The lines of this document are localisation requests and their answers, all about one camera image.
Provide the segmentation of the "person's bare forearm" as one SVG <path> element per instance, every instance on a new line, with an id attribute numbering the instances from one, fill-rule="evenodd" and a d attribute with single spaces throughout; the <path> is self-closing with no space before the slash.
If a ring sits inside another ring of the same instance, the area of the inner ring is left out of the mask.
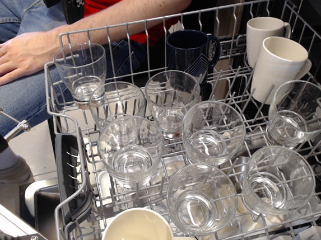
<path id="1" fill-rule="evenodd" d="M 130 23 L 128 31 L 132 34 L 145 29 L 142 23 L 136 21 L 147 20 L 162 16 L 173 15 L 185 10 L 192 0 L 122 0 L 98 13 L 86 16 L 71 25 L 63 25 L 46 32 L 49 43 L 59 45 L 59 35 L 78 30 Z"/>

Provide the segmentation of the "person's bare hand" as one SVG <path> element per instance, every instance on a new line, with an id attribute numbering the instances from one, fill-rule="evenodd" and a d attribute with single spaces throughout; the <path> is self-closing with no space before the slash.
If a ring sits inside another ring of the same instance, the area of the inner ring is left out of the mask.
<path id="1" fill-rule="evenodd" d="M 44 69 L 59 49 L 59 33 L 27 32 L 0 44 L 0 86 Z"/>

